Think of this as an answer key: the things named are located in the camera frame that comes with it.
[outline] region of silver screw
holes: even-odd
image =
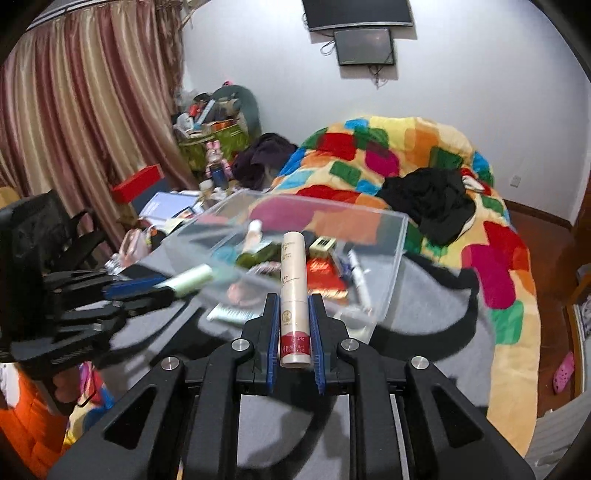
[[[417,370],[425,370],[429,366],[429,360],[423,356],[414,356],[410,362]]]
[[[346,338],[340,345],[348,352],[354,352],[359,348],[359,342],[354,338]]]
[[[232,349],[237,352],[243,352],[244,350],[247,350],[250,345],[251,343],[248,340],[238,338],[232,342]]]
[[[170,371],[170,370],[174,370],[175,368],[177,368],[180,365],[180,363],[181,362],[175,356],[168,356],[160,362],[160,366],[164,370]]]

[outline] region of colorful blanket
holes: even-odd
[[[487,186],[484,194],[469,191],[476,219],[452,244],[432,245],[409,225],[405,248],[477,272],[496,330],[488,419],[525,455],[537,416],[541,328],[530,254],[493,188],[488,162],[468,139],[453,127],[422,118],[371,117],[332,125],[292,155],[273,191],[385,209],[388,205],[375,197],[384,178],[420,167],[461,168]],[[322,228],[326,219],[316,220]],[[344,228],[356,224],[341,220]],[[359,225],[354,230],[368,231]]]

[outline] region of red box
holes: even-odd
[[[132,177],[111,188],[113,200],[117,203],[129,203],[144,190],[164,178],[160,165],[151,165],[143,168]]]

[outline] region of beige cosmetic tube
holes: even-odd
[[[283,236],[281,251],[281,366],[310,365],[310,316],[306,246],[299,232]]]

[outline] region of pink crocs shoe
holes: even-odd
[[[554,380],[552,382],[552,386],[554,387],[554,393],[558,394],[561,393],[565,388],[566,385],[569,383],[570,377],[574,374],[574,355],[572,352],[569,352],[562,360],[562,363],[556,370],[554,374]]]

